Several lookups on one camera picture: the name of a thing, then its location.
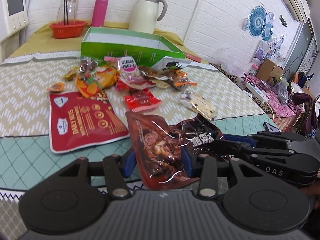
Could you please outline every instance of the kettle handle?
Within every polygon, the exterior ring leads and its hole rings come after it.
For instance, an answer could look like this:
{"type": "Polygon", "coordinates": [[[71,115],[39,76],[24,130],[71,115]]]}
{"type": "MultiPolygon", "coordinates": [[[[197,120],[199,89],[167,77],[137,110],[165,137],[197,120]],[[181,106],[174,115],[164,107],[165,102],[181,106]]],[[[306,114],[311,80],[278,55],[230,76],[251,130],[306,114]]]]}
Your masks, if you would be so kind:
{"type": "Polygon", "coordinates": [[[157,0],[157,1],[163,3],[162,12],[161,12],[160,16],[157,19],[157,21],[159,22],[159,21],[162,20],[162,18],[164,17],[165,13],[167,12],[168,4],[167,4],[167,2],[165,0],[157,0]]]}

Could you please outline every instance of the gray gripper base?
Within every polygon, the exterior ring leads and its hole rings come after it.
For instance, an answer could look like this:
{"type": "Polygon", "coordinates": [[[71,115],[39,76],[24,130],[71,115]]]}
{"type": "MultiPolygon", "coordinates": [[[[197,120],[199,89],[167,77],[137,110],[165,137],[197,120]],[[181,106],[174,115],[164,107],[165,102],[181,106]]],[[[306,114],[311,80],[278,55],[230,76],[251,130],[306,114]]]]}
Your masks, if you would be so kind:
{"type": "Polygon", "coordinates": [[[191,191],[135,191],[113,201],[93,225],[82,231],[47,236],[33,231],[20,240],[312,240],[300,230],[259,235],[231,223],[217,203],[195,198],[191,191]]]}

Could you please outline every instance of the green box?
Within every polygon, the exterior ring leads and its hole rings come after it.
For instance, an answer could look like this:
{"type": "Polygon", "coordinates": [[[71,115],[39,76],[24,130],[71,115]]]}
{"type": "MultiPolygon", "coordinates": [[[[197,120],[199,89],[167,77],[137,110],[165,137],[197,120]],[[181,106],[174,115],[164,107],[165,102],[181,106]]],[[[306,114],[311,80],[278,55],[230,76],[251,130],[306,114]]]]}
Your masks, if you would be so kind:
{"type": "Polygon", "coordinates": [[[103,60],[105,56],[132,56],[138,65],[151,67],[165,56],[185,54],[160,35],[130,30],[90,27],[81,43],[81,56],[103,60]]]}

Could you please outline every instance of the door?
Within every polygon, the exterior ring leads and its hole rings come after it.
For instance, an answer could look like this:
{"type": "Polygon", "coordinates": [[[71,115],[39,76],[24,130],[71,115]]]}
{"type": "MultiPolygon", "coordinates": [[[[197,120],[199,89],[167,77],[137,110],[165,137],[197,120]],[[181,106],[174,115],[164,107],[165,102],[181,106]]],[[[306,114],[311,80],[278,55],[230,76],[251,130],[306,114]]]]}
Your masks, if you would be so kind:
{"type": "Polygon", "coordinates": [[[313,30],[309,20],[303,25],[297,44],[293,49],[287,65],[285,65],[284,77],[287,80],[292,80],[294,73],[296,73],[300,67],[301,62],[307,53],[313,35],[313,30]]]}

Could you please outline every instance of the smartphone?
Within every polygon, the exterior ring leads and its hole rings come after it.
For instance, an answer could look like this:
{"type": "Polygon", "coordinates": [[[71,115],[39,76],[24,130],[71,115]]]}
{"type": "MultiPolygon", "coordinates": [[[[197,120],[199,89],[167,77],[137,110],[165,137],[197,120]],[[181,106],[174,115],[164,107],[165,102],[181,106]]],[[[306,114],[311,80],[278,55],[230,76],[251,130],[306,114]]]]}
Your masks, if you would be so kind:
{"type": "Polygon", "coordinates": [[[280,130],[277,127],[275,127],[267,122],[264,122],[263,126],[267,132],[280,132],[280,130]]]}

